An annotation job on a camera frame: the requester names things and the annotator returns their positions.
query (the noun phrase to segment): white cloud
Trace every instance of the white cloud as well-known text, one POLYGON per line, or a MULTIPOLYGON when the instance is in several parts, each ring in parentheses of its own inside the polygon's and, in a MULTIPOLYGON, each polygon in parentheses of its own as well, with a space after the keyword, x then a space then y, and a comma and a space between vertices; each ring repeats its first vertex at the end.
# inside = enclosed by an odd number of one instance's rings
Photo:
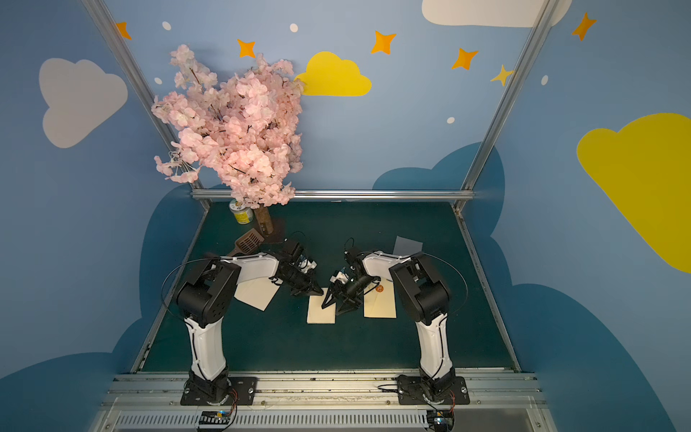
POLYGON ((41 65, 39 85, 49 107, 44 132, 61 149, 83 140, 127 101, 127 85, 122 78, 105 73, 89 60, 75 64, 48 59, 41 65))
MULTIPOLYGON (((532 27, 543 0, 422 0, 427 21, 442 26, 532 27)), ((561 0, 552 26, 561 20, 571 0, 561 0)))

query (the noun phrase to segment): pink flower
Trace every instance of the pink flower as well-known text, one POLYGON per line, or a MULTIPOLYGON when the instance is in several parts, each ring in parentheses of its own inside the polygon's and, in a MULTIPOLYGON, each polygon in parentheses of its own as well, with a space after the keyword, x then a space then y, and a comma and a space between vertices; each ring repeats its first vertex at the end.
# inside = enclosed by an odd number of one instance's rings
POLYGON ((288 75, 293 75, 293 63, 287 60, 278 60, 271 67, 273 70, 280 69, 288 75))
POLYGON ((173 175, 173 170, 171 169, 170 162, 165 164, 161 161, 161 158, 159 158, 158 156, 154 156, 153 159, 156 161, 156 171, 165 174, 166 176, 173 175))
POLYGON ((192 170, 184 172, 179 176, 172 176, 170 179, 176 183, 193 183, 199 179, 199 173, 197 170, 192 170))
POLYGON ((193 182, 199 169, 177 175, 173 168, 198 162, 214 169, 232 196, 252 208, 287 203, 294 188, 283 180, 302 168, 295 130, 303 87, 282 75, 292 75, 291 63, 269 66, 258 54, 257 68, 220 83, 218 90, 216 74, 189 47, 181 45, 171 56, 180 68, 176 86, 187 87, 187 94, 154 99, 151 112, 180 131, 180 142, 171 143, 176 148, 171 161, 155 158, 156 169, 174 182, 193 182))
POLYGON ((180 158, 188 164, 191 164, 199 160, 199 156, 197 156, 197 153, 190 149, 181 150, 180 158))

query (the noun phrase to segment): dark green table surface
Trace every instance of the dark green table surface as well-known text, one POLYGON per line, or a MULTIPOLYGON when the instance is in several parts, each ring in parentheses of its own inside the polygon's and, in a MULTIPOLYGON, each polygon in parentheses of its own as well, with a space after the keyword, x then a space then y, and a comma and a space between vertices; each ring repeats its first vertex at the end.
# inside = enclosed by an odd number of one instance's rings
MULTIPOLYGON (((447 320, 448 348, 456 367, 511 367, 511 358, 494 322, 468 250, 447 203, 300 203, 269 208, 283 219, 286 233, 302 231, 308 254, 316 260, 323 287, 345 264, 349 237, 362 250, 393 251, 396 236, 422 242, 423 252, 453 264, 468 281, 465 306, 447 320)), ((239 225, 227 203, 214 203, 190 259, 205 252, 227 254, 251 226, 239 225)), ((303 241, 302 234, 294 234, 303 241)), ((451 310, 465 297, 458 275, 438 268, 451 290, 451 310)), ((336 318, 335 324, 307 324, 306 297, 287 288, 262 312, 233 300, 223 319, 223 351, 230 370, 343 370, 415 368, 420 348, 415 324, 396 298, 396 319, 372 319, 363 310, 336 318)), ((191 363, 185 325, 169 314, 153 342, 144 371, 187 371, 191 363)))

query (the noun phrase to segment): yellow can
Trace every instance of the yellow can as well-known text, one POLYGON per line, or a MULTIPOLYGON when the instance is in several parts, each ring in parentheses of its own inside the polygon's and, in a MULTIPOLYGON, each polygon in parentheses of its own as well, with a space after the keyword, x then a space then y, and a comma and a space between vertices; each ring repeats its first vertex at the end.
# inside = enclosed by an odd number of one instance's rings
POLYGON ((237 200, 232 200, 228 205, 228 208, 230 208, 230 211, 233 212, 233 214, 235 215, 235 219, 241 225, 248 224, 252 222, 252 219, 254 219, 254 213, 252 212, 252 209, 246 207, 244 204, 240 203, 237 200))

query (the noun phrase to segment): brown scoop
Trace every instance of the brown scoop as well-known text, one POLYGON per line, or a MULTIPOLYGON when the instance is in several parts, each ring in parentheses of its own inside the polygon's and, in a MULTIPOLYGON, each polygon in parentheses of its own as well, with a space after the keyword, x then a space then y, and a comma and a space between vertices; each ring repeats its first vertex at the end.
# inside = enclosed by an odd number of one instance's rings
POLYGON ((259 245, 261 245, 263 241, 264 238, 261 234, 259 234, 256 229, 252 228, 244 233, 242 237, 235 240, 235 249, 228 253, 228 256, 235 256, 238 254, 252 255, 259 249, 259 245))

